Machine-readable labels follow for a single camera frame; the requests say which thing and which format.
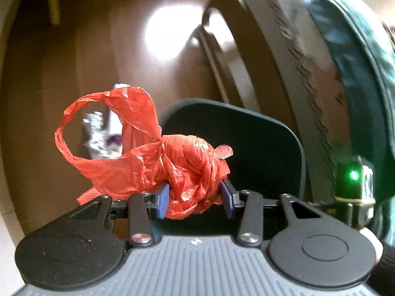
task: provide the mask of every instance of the knotted plastic bag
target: knotted plastic bag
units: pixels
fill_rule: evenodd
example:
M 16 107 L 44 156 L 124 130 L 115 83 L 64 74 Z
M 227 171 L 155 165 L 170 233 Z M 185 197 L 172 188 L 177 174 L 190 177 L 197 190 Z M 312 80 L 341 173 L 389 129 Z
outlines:
M 104 102 L 122 123 L 122 156 L 118 159 L 75 157 L 63 139 L 64 127 L 89 102 Z M 217 149 L 195 136 L 161 136 L 161 127 L 150 95 L 142 88 L 120 88 L 88 94 L 72 103 L 55 132 L 55 143 L 63 157 L 93 187 L 78 198 L 79 204 L 101 195 L 124 200 L 141 191 L 154 191 L 167 180 L 170 204 L 166 217 L 182 219 L 207 210 L 219 196 L 220 181 L 230 172 L 226 158 L 229 146 Z

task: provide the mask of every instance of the wooden floor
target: wooden floor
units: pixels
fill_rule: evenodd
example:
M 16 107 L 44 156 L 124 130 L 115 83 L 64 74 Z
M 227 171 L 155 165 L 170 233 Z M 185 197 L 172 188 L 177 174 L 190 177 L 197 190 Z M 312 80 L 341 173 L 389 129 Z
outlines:
M 1 150 L 25 233 L 76 207 L 90 181 L 54 144 L 63 110 L 78 97 L 124 82 L 146 89 L 158 115 L 179 99 L 220 100 L 197 40 L 208 0 L 60 0 L 50 26 L 47 0 L 23 0 L 0 92 Z M 85 112 L 99 106 L 87 106 Z M 66 128 L 70 150 L 86 157 L 82 113 Z

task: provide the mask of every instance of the gray ribbed plate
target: gray ribbed plate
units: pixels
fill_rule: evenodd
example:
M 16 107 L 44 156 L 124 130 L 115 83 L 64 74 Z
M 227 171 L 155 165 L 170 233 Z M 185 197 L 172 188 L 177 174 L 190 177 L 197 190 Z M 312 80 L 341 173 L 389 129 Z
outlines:
M 254 248 L 230 236 L 164 236 L 153 247 L 132 251 L 122 268 L 97 285 L 70 292 L 27 285 L 17 296 L 256 296 L 377 295 L 365 285 L 344 291 L 299 286 L 276 272 Z

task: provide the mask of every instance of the silver bolt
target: silver bolt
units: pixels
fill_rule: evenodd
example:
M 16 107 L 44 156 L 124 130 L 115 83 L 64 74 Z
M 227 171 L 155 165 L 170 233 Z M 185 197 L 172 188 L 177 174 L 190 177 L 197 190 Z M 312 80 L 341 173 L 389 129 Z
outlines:
M 135 243 L 148 243 L 151 241 L 151 236 L 149 234 L 134 234 L 132 236 L 132 241 Z
M 245 232 L 241 234 L 239 238 L 245 243 L 256 243 L 259 240 L 259 236 L 253 234 L 252 232 Z

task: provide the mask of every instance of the green light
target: green light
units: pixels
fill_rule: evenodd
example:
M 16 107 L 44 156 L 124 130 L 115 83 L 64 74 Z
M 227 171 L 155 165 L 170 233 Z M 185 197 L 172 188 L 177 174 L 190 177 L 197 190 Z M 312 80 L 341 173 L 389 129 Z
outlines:
M 355 170 L 351 171 L 351 172 L 350 172 L 350 178 L 351 178 L 352 180 L 357 181 L 357 180 L 359 179 L 359 174 L 358 174 L 358 172 L 355 171 Z

